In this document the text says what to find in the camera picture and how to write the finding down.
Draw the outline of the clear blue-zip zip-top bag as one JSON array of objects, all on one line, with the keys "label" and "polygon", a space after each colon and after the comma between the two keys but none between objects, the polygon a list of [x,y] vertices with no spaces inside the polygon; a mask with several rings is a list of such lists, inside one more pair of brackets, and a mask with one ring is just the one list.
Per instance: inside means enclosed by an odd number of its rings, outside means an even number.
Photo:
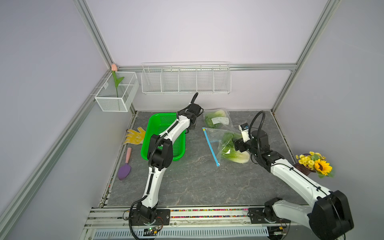
[{"label": "clear blue-zip zip-top bag", "polygon": [[202,129],[206,137],[210,151],[215,160],[216,166],[219,167],[221,165],[222,160],[225,160],[220,158],[220,153],[221,153],[220,146],[221,146],[221,140],[223,138],[223,135],[226,132],[234,132],[234,131],[222,130],[222,129],[211,129],[211,128],[202,128]]}]

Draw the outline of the green chinese cabbage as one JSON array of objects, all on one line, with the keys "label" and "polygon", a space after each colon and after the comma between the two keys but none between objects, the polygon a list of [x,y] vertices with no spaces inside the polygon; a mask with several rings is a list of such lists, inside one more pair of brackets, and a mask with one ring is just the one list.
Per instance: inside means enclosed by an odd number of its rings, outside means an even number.
[{"label": "green chinese cabbage", "polygon": [[245,164],[250,160],[248,152],[240,152],[235,149],[235,140],[243,139],[241,134],[226,132],[223,135],[220,146],[220,158],[239,164]]}]

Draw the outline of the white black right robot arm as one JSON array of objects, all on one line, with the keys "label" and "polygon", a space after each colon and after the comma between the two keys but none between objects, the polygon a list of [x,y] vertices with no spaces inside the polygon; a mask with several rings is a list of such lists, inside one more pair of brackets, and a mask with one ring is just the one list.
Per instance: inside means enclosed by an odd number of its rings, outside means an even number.
[{"label": "white black right robot arm", "polygon": [[265,202],[260,217],[268,223],[285,219],[300,224],[321,240],[345,240],[354,228],[348,198],[341,191],[331,191],[296,169],[280,153],[271,150],[267,133],[262,129],[266,113],[258,112],[251,123],[239,125],[242,137],[234,141],[235,149],[249,152],[251,160],[284,181],[307,203],[297,205],[273,198]]}]

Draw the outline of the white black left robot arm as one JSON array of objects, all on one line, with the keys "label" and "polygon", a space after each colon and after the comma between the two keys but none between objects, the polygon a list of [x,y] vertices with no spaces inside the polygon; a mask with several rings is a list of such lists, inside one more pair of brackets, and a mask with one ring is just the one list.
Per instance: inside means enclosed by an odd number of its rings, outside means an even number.
[{"label": "white black left robot arm", "polygon": [[158,196],[165,171],[173,161],[173,146],[185,131],[196,127],[197,118],[204,109],[195,103],[195,93],[189,105],[176,113],[176,120],[160,135],[152,135],[148,148],[149,175],[143,197],[137,203],[139,214],[149,222],[156,218]]}]

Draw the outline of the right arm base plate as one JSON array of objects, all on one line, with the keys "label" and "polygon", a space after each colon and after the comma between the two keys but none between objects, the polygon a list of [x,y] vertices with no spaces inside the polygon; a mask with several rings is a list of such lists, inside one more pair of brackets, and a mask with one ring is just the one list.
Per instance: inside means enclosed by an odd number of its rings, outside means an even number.
[{"label": "right arm base plate", "polygon": [[247,216],[252,224],[283,224],[287,226],[291,223],[290,220],[280,219],[275,214],[266,211],[265,208],[249,208]]}]

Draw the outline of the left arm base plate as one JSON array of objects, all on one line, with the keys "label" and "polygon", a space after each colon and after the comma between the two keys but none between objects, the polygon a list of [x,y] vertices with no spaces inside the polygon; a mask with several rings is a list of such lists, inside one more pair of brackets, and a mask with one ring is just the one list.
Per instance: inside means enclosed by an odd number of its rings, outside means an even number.
[{"label": "left arm base plate", "polygon": [[171,219],[171,210],[157,209],[156,211],[147,212],[133,209],[132,213],[128,214],[127,217],[132,226],[168,226]]}]

